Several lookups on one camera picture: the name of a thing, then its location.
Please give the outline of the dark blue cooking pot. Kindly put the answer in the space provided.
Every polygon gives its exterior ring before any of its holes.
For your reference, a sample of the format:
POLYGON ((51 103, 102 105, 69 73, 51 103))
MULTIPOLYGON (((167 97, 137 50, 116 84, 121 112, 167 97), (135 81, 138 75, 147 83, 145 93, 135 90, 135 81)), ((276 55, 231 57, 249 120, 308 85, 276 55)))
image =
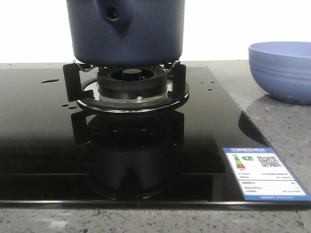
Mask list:
POLYGON ((183 51, 183 0, 68 0, 73 53, 106 67, 152 66, 183 51))

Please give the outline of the black glass gas cooktop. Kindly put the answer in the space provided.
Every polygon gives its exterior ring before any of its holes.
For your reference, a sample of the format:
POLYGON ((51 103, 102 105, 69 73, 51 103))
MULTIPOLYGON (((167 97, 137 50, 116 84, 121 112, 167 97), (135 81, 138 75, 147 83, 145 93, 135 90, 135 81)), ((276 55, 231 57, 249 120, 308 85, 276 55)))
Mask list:
POLYGON ((245 200, 223 148, 271 148, 206 67, 190 99, 147 117, 90 115, 61 68, 0 72, 1 206, 309 209, 245 200))

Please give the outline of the blue energy label sticker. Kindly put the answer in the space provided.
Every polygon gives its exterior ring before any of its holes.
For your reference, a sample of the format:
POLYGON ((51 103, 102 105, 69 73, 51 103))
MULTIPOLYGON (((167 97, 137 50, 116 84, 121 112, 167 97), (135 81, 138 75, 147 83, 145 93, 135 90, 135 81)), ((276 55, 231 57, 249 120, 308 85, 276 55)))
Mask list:
POLYGON ((310 201, 273 148, 223 148, 245 200, 310 201))

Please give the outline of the light blue ceramic bowl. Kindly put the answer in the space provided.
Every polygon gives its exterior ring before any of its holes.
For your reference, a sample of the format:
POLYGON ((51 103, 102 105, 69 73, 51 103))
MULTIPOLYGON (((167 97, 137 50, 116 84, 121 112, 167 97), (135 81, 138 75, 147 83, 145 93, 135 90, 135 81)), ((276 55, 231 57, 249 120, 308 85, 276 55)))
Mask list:
POLYGON ((288 103, 311 103, 311 43, 270 41, 248 47, 255 82, 271 97, 288 103))

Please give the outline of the black pot support grate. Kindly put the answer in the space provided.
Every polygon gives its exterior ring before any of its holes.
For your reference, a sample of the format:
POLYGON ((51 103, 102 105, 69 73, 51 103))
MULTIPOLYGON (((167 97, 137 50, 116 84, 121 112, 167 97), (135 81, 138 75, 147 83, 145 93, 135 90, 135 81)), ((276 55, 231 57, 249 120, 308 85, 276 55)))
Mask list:
POLYGON ((70 102, 76 101, 83 110, 98 115, 105 113, 116 115, 147 114, 176 109, 185 104, 189 99, 190 89, 186 82, 186 66, 176 61, 158 67, 167 72, 166 91, 147 98, 138 96, 135 99, 116 99, 99 93, 97 76, 81 82, 79 73, 91 71, 92 66, 79 63, 63 65, 68 100, 70 102))

